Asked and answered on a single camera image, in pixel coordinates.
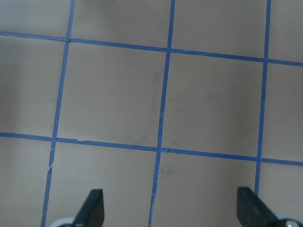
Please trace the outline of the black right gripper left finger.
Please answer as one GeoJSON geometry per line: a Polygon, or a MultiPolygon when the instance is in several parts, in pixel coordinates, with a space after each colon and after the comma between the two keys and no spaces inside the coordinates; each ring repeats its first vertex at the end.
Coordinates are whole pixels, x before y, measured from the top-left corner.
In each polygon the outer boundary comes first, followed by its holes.
{"type": "Polygon", "coordinates": [[[102,189],[93,189],[76,215],[73,227],[102,227],[105,219],[102,189]]]}

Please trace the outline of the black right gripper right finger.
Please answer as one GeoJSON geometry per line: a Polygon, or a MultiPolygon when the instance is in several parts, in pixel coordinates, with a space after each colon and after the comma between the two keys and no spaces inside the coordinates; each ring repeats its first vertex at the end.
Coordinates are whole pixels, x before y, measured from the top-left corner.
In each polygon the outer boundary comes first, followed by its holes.
{"type": "Polygon", "coordinates": [[[237,189],[237,219],[243,227],[301,227],[293,218],[277,217],[249,187],[237,189]]]}

